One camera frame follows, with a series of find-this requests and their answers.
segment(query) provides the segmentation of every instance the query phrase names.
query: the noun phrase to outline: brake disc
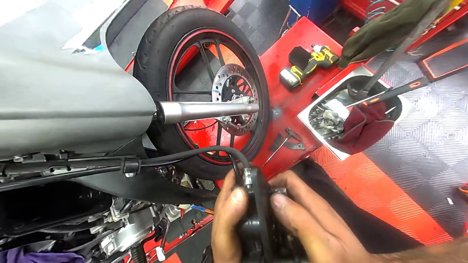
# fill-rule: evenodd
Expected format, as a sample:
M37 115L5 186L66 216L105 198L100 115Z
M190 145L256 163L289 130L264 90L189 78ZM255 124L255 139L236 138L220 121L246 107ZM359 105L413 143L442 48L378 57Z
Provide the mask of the brake disc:
M250 74L237 64L222 66L214 76L212 87L213 102L230 102L244 96L251 96L258 102L258 92ZM258 113L232 116L231 121L221 123L230 134L242 136L255 128Z

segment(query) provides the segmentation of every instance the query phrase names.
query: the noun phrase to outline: finger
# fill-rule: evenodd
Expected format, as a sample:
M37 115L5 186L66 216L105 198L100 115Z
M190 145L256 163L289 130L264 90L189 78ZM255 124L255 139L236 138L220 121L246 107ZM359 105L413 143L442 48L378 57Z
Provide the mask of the finger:
M345 221L325 199L313 191L294 172L286 171L270 180L273 187L286 187L288 195L304 207L329 233L338 237L348 237L352 233Z
M218 200L222 200L223 202L231 195L232 188L235 186L235 174L234 169L231 169L226 177L224 177L223 186L221 187L221 191L218 194Z
M271 196L271 207L280 223L299 238L310 262L329 260L325 255L333 254L329 251L333 238L306 209L282 194Z
M246 190L237 187L215 211L211 241L214 262L240 262L241 246L235 228L247 211L247 205Z
M247 211L248 206L247 191L243 187L235 188L222 207L218 208L219 225L227 231L234 230Z

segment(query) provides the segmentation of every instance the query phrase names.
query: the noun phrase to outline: fairing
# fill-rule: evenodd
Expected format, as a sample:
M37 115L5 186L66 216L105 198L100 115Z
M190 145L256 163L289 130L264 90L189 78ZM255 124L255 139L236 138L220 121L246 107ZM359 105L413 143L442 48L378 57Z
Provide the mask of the fairing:
M0 4L2 13L13 12L0 20L0 157L113 152L145 132L154 102L116 63L105 38L112 29L114 41L133 17L127 7L145 2L34 1L21 10ZM102 48L82 46L91 34Z

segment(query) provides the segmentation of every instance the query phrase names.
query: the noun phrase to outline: t-handle wrench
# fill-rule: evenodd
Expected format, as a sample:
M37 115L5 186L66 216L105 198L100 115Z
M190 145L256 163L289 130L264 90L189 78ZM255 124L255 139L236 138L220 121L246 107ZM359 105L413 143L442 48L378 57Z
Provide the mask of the t-handle wrench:
M276 152L286 143L286 141L287 141L289 138L294 138L294 139L296 139L296 141L304 143L304 142L302 141L302 138L301 138L297 133L293 132L293 131L291 130L291 128L286 128L286 133L287 133L288 135L286 135L286 138L285 138L285 140L283 141L283 143L281 143L281 144L279 145L279 147L276 149L276 151L268 158L268 160L266 160L266 162L262 165L262 167L266 165L266 163L276 154Z

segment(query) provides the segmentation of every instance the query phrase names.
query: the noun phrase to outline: fingernail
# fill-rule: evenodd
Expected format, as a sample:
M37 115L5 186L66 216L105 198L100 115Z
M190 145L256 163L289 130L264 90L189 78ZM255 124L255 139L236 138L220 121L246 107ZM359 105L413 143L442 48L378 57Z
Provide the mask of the fingernail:
M283 208L283 206L285 206L285 204L286 204L286 196L283 195L283 194L274 194L273 195L273 204L278 209Z
M244 193L238 187L234 189L234 191L231 193L231 198L234 201L234 203L241 204L242 201L244 200Z

